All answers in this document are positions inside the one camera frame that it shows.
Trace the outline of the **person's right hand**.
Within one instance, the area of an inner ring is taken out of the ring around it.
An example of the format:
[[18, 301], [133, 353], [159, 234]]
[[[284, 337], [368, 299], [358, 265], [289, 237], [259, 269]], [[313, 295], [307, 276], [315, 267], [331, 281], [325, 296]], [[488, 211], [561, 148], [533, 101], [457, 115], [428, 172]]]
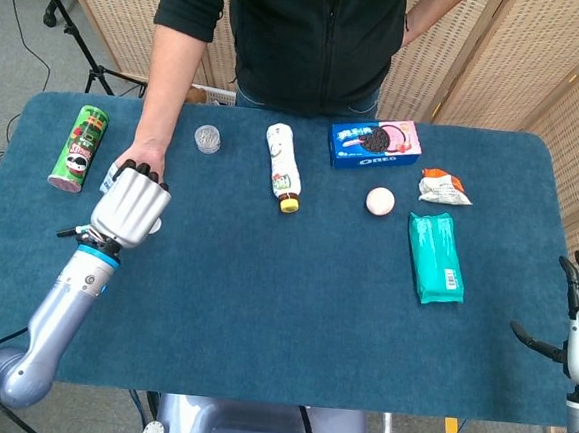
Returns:
[[152, 172], [157, 173], [158, 180], [162, 182], [165, 174], [165, 154], [164, 147], [152, 143], [135, 142], [115, 159], [114, 164], [119, 168], [127, 160], [133, 160], [138, 165], [146, 163]]

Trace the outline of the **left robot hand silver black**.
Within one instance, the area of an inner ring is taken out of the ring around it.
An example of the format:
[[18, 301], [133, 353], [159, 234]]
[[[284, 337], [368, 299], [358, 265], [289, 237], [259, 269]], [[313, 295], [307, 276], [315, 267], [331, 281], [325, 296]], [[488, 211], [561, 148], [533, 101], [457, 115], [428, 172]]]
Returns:
[[130, 249], [161, 227], [160, 215], [172, 196], [148, 164], [127, 160], [119, 168], [112, 166], [103, 187], [89, 225], [104, 238]]

